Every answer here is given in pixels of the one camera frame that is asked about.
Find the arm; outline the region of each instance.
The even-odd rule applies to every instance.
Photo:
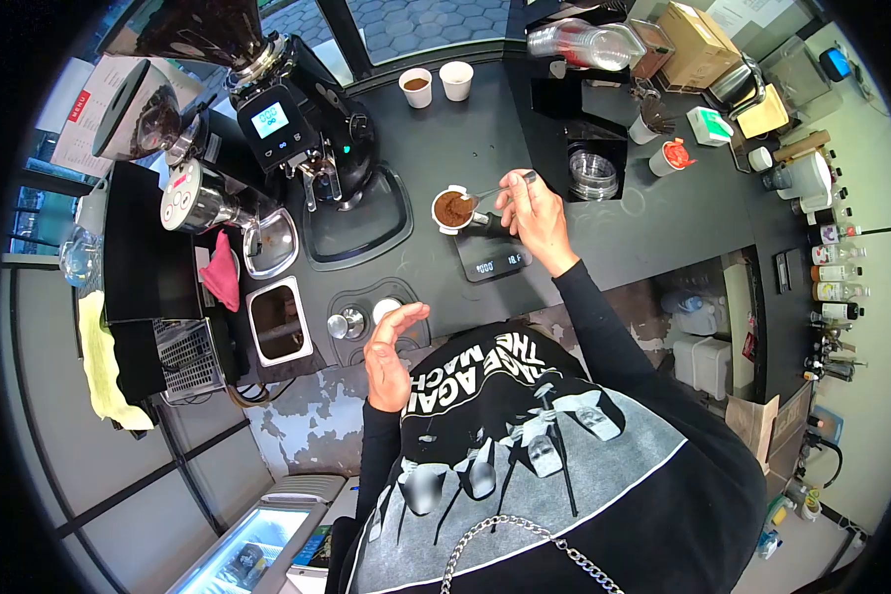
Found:
[[[399,414],[363,404],[363,452],[360,454],[360,492],[356,498],[356,518],[366,522],[390,469],[399,457]]]
[[[369,396],[363,405],[363,453],[356,518],[364,522],[377,504],[390,469],[399,457],[399,413],[409,401],[409,372],[393,345],[409,326],[429,315],[424,303],[409,303],[387,313],[363,347]]]
[[[594,382],[626,394],[655,373],[650,359],[597,289],[584,262],[579,261],[554,281]]]
[[[541,178],[526,184],[522,178],[526,172],[516,169],[499,182],[500,187],[507,188],[495,200],[495,206],[501,209],[501,224],[519,236],[554,278],[591,379],[626,392],[653,374],[650,360],[571,250],[561,197]]]

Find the refrigerator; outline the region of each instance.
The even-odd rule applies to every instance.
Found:
[[[293,591],[288,571],[306,567],[328,538],[333,518],[353,516],[358,485],[359,477],[322,474],[281,479],[166,594],[278,594],[285,586]],[[340,505],[331,513],[334,502]],[[320,580],[313,591],[322,592],[317,586]]]

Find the coffee grounds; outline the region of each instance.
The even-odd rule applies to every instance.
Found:
[[[458,227],[472,217],[473,200],[462,199],[461,192],[446,192],[435,204],[436,219],[446,227]]]
[[[424,78],[414,78],[411,81],[406,81],[403,85],[403,89],[405,89],[405,90],[419,90],[428,84],[429,84],[429,82]]]

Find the graphic print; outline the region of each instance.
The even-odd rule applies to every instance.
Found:
[[[548,365],[561,365],[556,349],[523,329],[417,368],[402,454],[357,544],[349,592],[438,581],[463,532],[497,513],[570,529],[685,441],[631,398]],[[457,573],[539,544],[525,530],[498,531],[469,542]]]

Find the pink cloth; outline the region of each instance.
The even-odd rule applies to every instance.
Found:
[[[235,260],[231,257],[231,244],[228,235],[219,231],[214,242],[214,257],[211,263],[198,270],[205,286],[232,312],[241,307],[241,296],[238,293],[238,271]]]

